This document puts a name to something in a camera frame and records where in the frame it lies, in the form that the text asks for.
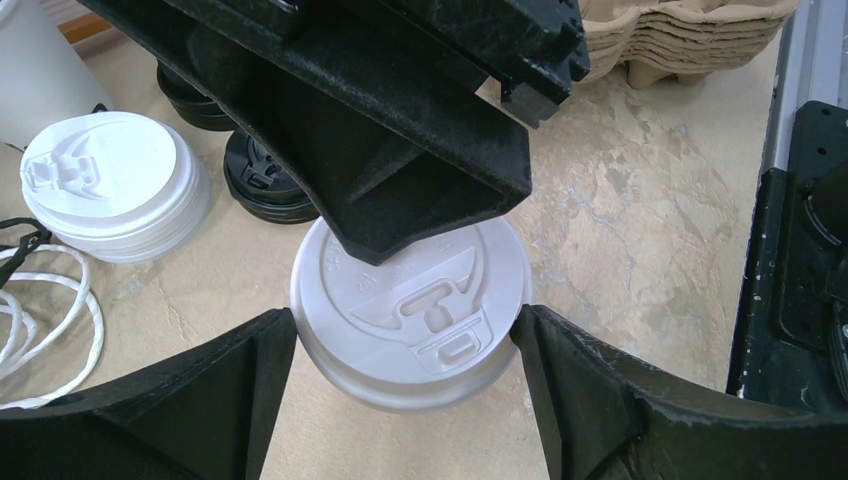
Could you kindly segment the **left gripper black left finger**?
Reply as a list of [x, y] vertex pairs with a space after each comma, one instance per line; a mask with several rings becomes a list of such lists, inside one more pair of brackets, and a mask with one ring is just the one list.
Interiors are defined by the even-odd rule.
[[257, 479], [296, 346], [287, 309], [37, 409], [1, 414], [5, 479]]

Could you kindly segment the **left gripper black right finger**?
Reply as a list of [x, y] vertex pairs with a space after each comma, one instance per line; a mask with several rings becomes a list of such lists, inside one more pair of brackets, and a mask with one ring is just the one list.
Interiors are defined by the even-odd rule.
[[684, 380], [543, 305], [511, 329], [553, 479], [843, 479], [847, 418]]

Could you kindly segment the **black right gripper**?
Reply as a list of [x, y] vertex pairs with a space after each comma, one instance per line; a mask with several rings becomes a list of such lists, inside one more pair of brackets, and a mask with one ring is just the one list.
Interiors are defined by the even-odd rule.
[[372, 265], [530, 195], [527, 131], [470, 90], [495, 78], [503, 106], [537, 127], [590, 72], [575, 1], [89, 8], [213, 99]]

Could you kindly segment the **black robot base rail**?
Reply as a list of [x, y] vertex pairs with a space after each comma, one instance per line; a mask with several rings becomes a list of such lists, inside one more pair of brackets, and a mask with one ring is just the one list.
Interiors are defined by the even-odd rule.
[[814, 183], [847, 167], [847, 112], [808, 101], [788, 164], [761, 174], [726, 391], [817, 414], [847, 412], [847, 244], [813, 209]]

